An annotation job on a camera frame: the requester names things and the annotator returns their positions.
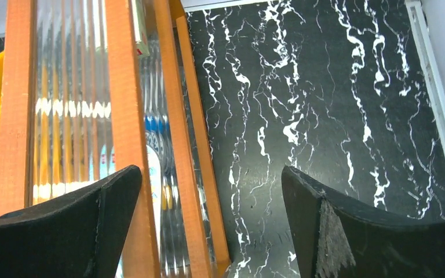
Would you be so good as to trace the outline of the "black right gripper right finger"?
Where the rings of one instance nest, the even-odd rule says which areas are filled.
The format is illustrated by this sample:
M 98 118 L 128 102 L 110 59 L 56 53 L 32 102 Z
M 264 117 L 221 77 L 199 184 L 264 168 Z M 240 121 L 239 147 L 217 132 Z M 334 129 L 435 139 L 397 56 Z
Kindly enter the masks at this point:
M 302 277 L 445 277 L 445 222 L 369 206 L 294 167 L 281 181 Z

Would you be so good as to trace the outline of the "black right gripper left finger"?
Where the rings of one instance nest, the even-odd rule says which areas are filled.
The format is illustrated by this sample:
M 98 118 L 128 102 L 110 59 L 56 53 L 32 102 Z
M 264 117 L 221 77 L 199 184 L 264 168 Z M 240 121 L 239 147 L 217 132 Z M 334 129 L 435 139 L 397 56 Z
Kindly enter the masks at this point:
M 0 277 L 114 277 L 141 183 L 130 165 L 0 216 Z

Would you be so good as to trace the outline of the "orange wooden shelf rack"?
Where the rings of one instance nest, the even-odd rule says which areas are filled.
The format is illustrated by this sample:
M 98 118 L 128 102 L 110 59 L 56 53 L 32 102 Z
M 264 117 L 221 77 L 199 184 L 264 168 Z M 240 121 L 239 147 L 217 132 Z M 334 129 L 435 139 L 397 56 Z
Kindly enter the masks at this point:
M 0 118 L 0 216 L 27 208 L 30 177 L 31 100 L 36 71 L 35 1 L 9 1 Z M 128 277 L 159 277 L 145 123 L 134 47 L 132 4 L 107 1 L 112 131 L 119 170 L 137 166 L 142 183 L 121 256 Z

